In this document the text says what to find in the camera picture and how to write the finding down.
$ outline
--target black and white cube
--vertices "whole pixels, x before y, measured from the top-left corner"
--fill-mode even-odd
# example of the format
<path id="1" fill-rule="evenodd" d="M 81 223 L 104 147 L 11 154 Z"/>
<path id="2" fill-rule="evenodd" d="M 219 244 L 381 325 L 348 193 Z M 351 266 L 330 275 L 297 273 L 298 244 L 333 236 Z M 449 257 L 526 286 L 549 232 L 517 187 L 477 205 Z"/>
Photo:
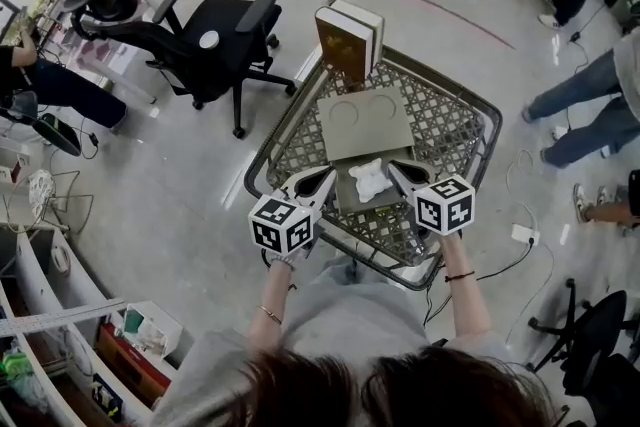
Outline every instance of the black and white cube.
<path id="1" fill-rule="evenodd" d="M 263 195 L 249 212 L 251 240 L 286 256 L 313 238 L 312 215 L 310 208 Z"/>
<path id="2" fill-rule="evenodd" d="M 449 235 L 475 219 L 476 190 L 453 175 L 415 192 L 416 222 L 441 235 Z"/>

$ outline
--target green object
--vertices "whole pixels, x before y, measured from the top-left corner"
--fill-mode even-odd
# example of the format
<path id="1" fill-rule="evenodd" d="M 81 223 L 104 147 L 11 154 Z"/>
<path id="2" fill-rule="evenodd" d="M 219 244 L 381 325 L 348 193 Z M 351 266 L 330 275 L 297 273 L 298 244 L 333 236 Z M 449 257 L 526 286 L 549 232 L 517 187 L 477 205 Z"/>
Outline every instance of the green object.
<path id="1" fill-rule="evenodd" d="M 2 358 L 2 370 L 9 379 L 14 379 L 23 374 L 30 374 L 33 372 L 31 363 L 26 354 L 21 352 L 16 354 L 5 354 Z"/>
<path id="2" fill-rule="evenodd" d="M 144 317 L 140 315 L 138 310 L 127 310 L 127 313 L 124 316 L 124 332 L 137 333 L 143 320 Z"/>

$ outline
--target person's arm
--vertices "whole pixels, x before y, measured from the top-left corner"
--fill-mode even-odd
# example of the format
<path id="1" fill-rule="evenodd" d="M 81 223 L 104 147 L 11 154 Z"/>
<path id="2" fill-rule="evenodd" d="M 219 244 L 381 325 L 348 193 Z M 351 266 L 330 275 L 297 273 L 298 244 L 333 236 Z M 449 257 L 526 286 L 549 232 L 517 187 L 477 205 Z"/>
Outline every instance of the person's arm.
<path id="1" fill-rule="evenodd" d="M 290 265 L 273 260 L 267 284 L 262 292 L 260 306 L 273 313 L 280 321 L 284 317 L 284 306 L 289 293 L 291 273 Z M 282 327 L 262 308 L 256 312 L 249 327 L 249 346 L 253 351 L 272 351 L 279 347 Z"/>
<path id="2" fill-rule="evenodd" d="M 442 253 L 447 276 L 461 276 L 473 271 L 467 252 L 457 233 L 441 237 Z M 474 335 L 491 331 L 491 317 L 474 274 L 449 282 L 453 301 L 453 320 L 456 336 Z"/>
<path id="3" fill-rule="evenodd" d="M 36 50 L 36 45 L 27 30 L 26 21 L 20 21 L 20 24 L 20 38 L 22 39 L 22 46 L 13 48 L 11 66 L 14 68 L 31 66 L 38 60 L 38 51 Z"/>

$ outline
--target floor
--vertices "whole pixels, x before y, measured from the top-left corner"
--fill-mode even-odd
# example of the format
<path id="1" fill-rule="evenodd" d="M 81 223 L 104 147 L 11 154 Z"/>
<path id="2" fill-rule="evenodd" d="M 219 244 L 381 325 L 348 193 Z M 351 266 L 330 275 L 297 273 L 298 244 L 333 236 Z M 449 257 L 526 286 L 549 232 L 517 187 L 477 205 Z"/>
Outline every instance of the floor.
<path id="1" fill-rule="evenodd" d="M 202 0 L 180 0 L 184 19 Z M 313 21 L 324 0 L 278 0 L 283 15 L 276 32 L 282 43 L 273 73 L 292 76 L 317 44 Z M 478 191 L 475 224 L 466 230 L 465 243 L 479 273 L 495 271 L 517 259 L 522 244 L 510 238 L 511 224 L 530 225 L 525 203 L 535 214 L 542 243 L 509 272 L 486 280 L 482 288 L 495 329 L 509 337 L 518 361 L 526 362 L 547 341 L 532 336 L 527 319 L 538 315 L 554 320 L 567 301 L 566 277 L 576 278 L 579 294 L 597 301 L 607 291 L 640 290 L 637 239 L 621 238 L 613 226 L 578 226 L 571 189 L 581 182 L 595 195 L 597 187 L 613 187 L 638 167 L 640 146 L 629 145 L 608 160 L 592 155 L 563 171 L 543 166 L 541 148 L 550 143 L 550 129 L 566 124 L 565 115 L 526 126 L 522 105 L 573 74 L 585 60 L 568 38 L 599 7 L 589 0 L 563 33 L 556 34 L 536 20 L 540 0 L 348 0 L 386 18 L 386 44 L 472 89 L 493 102 L 504 115 L 504 126 L 494 156 Z M 619 29 L 603 10 L 583 33 L 589 60 L 609 49 Z M 79 161 L 58 153 L 55 171 L 82 169 L 77 191 L 96 195 L 89 222 L 76 245 L 99 281 L 115 296 L 129 301 L 154 300 L 189 331 L 181 352 L 192 337 L 207 329 L 243 331 L 258 303 L 265 268 L 249 241 L 246 215 L 254 199 L 238 181 L 255 151 L 287 106 L 279 86 L 252 83 L 245 87 L 244 123 L 249 135 L 237 141 L 231 134 L 229 95 L 201 112 L 188 98 L 173 96 L 163 79 L 144 68 L 142 61 L 130 73 L 159 96 L 153 108 L 134 106 L 121 133 L 113 136 L 85 124 L 100 139 L 93 160 Z M 573 126 L 588 123 L 603 102 L 571 108 Z M 526 156 L 510 174 L 506 171 L 520 150 Z M 70 209 L 77 223 L 82 206 Z M 566 241 L 561 241 L 565 224 Z M 313 265 L 333 251 L 320 247 Z M 553 269 L 546 287 L 540 289 Z M 297 281 L 312 272 L 302 269 Z M 431 291 L 435 307 L 446 298 L 443 280 Z M 424 315 L 424 293 L 410 293 L 417 313 Z M 450 305 L 427 326 L 431 339 L 451 337 Z M 557 370 L 546 381 L 559 388 Z M 575 415 L 587 415 L 584 405 Z"/>

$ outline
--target black chair in corner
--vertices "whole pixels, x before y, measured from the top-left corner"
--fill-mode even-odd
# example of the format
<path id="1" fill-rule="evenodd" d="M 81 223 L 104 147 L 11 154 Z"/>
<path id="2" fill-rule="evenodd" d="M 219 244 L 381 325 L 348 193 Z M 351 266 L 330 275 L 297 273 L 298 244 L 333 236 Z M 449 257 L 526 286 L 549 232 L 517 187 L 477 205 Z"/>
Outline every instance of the black chair in corner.
<path id="1" fill-rule="evenodd" d="M 269 48 L 279 46 L 270 33 L 282 8 L 276 0 L 205 0 L 183 27 L 173 9 L 177 1 L 164 0 L 152 22 L 129 20 L 138 0 L 69 0 L 68 6 L 72 25 L 83 38 L 114 39 L 153 54 L 147 65 L 171 72 L 181 83 L 172 85 L 174 92 L 192 95 L 195 109 L 233 89 L 233 134 L 242 139 L 245 79 L 281 84 L 289 96 L 296 92 L 292 80 L 267 73 L 273 63 Z M 171 31 L 161 25 L 165 21 Z M 219 43 L 202 48 L 200 40 L 210 31 L 218 33 Z"/>
<path id="2" fill-rule="evenodd" d="M 581 302 L 586 311 L 576 320 L 576 284 L 568 279 L 566 285 L 571 296 L 564 328 L 543 327 L 537 319 L 529 320 L 532 329 L 559 339 L 540 363 L 527 367 L 537 372 L 549 361 L 562 361 L 565 393 L 589 402 L 597 427 L 630 425 L 640 397 L 640 371 L 624 356 L 612 355 L 620 331 L 628 328 L 624 320 L 627 294 L 614 292 L 595 306 Z M 569 407 L 564 406 L 555 425 L 560 425 L 568 412 Z"/>

